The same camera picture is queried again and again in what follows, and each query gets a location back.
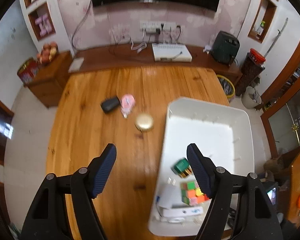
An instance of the wooden table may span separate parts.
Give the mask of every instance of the wooden table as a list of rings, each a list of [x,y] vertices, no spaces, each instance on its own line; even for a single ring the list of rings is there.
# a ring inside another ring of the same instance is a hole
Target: wooden table
[[[105,98],[126,93],[136,106],[125,120],[120,108],[104,114]],[[159,169],[168,103],[190,97],[228,106],[211,69],[140,67],[72,75],[59,102],[47,156],[47,173],[72,174],[101,154],[107,143],[117,147],[117,160],[101,195],[93,203],[109,240],[164,239],[147,229]],[[154,128],[141,133],[135,117],[146,112]],[[80,239],[71,197],[67,196],[71,229]]]
[[[155,62],[152,53],[152,46],[139,54],[135,50],[131,51],[130,44],[111,45],[79,51],[76,57],[84,57],[84,62],[80,72],[95,71],[109,68],[127,68],[140,66],[183,66],[211,68],[216,74],[227,77],[233,85],[239,81],[242,72],[236,63],[228,65],[216,62],[211,54],[203,53],[202,47],[187,45],[192,55],[192,62]]]

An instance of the wooden cabinet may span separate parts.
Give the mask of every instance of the wooden cabinet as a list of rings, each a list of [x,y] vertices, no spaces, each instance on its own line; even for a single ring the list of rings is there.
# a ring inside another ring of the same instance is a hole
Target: wooden cabinet
[[[71,63],[70,51],[62,52],[49,65],[41,68],[32,82],[26,84],[46,107],[58,106],[69,79],[68,69]]]

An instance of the power strip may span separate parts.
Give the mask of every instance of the power strip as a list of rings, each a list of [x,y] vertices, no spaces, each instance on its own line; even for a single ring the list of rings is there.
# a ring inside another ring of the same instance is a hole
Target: power strip
[[[164,21],[140,21],[140,30],[146,30],[147,33],[157,33],[157,29],[164,31],[170,31],[177,28],[175,22],[164,22]]]

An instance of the floral wallpaper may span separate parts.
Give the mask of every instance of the floral wallpaper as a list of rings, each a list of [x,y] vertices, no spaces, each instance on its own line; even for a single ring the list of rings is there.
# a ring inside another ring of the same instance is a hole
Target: floral wallpaper
[[[69,39],[89,8],[90,0],[58,0],[61,16]],[[163,2],[120,3],[89,10],[88,17],[74,38],[78,48],[88,48],[133,41],[142,41],[140,20],[176,22],[181,25],[179,42],[189,45],[212,45],[220,30],[238,36],[250,0],[220,0],[217,12],[186,4]],[[160,40],[170,40],[170,34]],[[179,30],[173,30],[175,40]]]

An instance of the rubik's cube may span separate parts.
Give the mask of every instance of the rubik's cube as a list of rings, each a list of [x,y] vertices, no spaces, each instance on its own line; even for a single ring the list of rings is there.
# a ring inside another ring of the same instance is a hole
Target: rubik's cube
[[[180,183],[182,202],[190,206],[195,206],[209,198],[203,194],[199,188],[197,181],[187,181]]]

